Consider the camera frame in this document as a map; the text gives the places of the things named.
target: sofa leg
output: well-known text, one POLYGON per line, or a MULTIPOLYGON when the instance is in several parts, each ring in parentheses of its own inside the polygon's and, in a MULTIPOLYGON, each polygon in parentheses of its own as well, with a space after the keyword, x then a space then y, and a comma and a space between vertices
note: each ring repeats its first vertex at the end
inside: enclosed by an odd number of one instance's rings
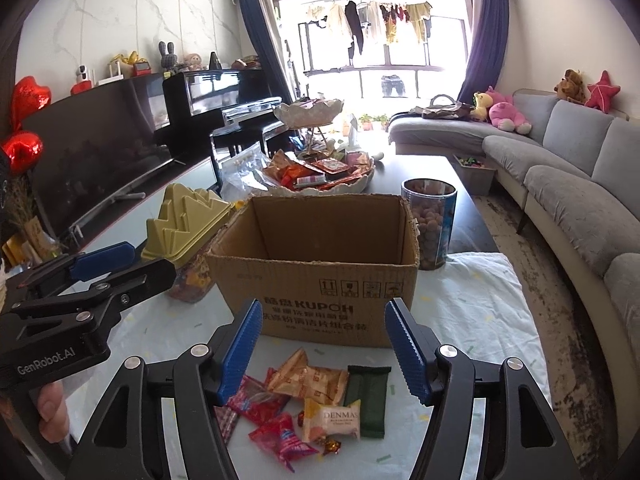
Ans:
POLYGON ((525 225, 527 225, 528 223, 529 223, 529 217, 523 211, 522 218, 520 218, 520 223, 518 224, 518 228, 516 229, 516 234, 517 235, 522 234, 522 230, 524 229, 525 225))

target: gray sectional sofa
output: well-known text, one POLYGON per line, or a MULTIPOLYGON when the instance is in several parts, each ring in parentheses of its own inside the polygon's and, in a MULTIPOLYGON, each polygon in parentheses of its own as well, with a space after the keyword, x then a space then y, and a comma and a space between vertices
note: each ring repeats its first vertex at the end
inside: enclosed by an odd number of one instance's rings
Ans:
POLYGON ((486 155, 564 267, 607 361, 618 449, 640 426, 640 124, 517 92, 529 137, 488 124, 403 118, 398 153, 486 155))

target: printed box symbols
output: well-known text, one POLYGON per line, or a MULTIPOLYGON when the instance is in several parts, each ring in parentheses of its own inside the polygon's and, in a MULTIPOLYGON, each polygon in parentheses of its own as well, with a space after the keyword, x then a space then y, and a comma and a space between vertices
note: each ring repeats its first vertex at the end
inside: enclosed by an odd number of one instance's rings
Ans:
POLYGON ((320 279, 320 294, 325 296, 337 296, 338 295, 338 287, 335 283, 335 280, 326 280, 324 278, 320 279))
POLYGON ((379 298, 382 283, 380 282, 362 282, 363 298, 379 298))
POLYGON ((342 295, 345 298, 357 298, 358 297, 358 282, 351 280, 340 280, 342 288, 342 295))
POLYGON ((398 298, 402 294, 402 282, 386 282, 385 298, 398 298))

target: red star pillow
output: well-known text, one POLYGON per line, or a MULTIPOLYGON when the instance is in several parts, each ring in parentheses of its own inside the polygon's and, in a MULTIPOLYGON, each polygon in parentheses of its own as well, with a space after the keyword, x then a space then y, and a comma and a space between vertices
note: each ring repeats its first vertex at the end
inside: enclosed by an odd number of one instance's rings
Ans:
POLYGON ((619 86, 613 86, 611 79, 609 78, 609 72, 602 71, 602 77, 595 85, 587 85, 591 97, 585 102, 585 106, 589 108, 599 108, 604 113, 608 114, 611 110, 611 98, 620 92, 619 86))

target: green snack bar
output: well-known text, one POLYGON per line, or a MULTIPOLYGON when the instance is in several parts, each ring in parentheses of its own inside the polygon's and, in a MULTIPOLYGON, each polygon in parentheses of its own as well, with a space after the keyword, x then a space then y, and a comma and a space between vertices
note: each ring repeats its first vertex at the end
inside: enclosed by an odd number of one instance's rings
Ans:
POLYGON ((349 382, 344 405, 360 399, 360 435, 385 437, 386 380, 390 366, 349 366, 349 382))

